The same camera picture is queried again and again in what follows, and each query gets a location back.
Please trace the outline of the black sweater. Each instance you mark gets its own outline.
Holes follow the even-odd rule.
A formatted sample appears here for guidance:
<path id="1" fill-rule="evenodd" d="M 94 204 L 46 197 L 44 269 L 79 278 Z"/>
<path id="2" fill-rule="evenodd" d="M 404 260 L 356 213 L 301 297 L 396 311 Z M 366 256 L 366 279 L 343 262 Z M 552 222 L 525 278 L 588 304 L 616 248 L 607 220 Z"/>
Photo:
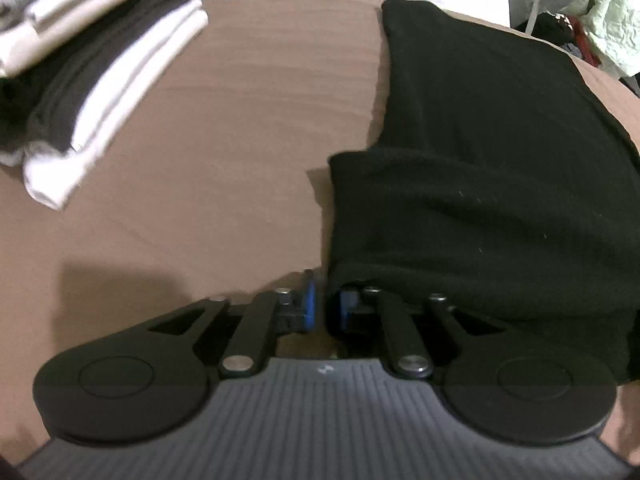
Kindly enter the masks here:
<path id="1" fill-rule="evenodd" d="M 639 154 L 575 61 L 386 0 L 384 126 L 338 153 L 330 294 L 376 285 L 459 307 L 639 376 Z"/>

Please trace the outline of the stack of folded clothes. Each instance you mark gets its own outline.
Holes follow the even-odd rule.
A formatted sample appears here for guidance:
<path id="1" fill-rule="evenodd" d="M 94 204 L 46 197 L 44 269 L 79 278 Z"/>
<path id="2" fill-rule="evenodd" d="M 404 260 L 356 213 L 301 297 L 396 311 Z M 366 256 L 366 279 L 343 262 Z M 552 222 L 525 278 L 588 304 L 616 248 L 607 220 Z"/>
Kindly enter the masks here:
<path id="1" fill-rule="evenodd" d="M 1 0 L 2 165 L 64 208 L 207 23 L 203 0 Z"/>

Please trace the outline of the light green quilted jacket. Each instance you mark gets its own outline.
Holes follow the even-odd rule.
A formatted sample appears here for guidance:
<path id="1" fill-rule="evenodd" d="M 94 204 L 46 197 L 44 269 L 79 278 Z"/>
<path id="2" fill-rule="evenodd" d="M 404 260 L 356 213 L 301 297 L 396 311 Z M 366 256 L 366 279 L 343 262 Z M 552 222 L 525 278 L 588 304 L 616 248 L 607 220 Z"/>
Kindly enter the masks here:
<path id="1" fill-rule="evenodd" d="M 605 70 L 639 73 L 639 0 L 589 0 L 582 27 Z"/>

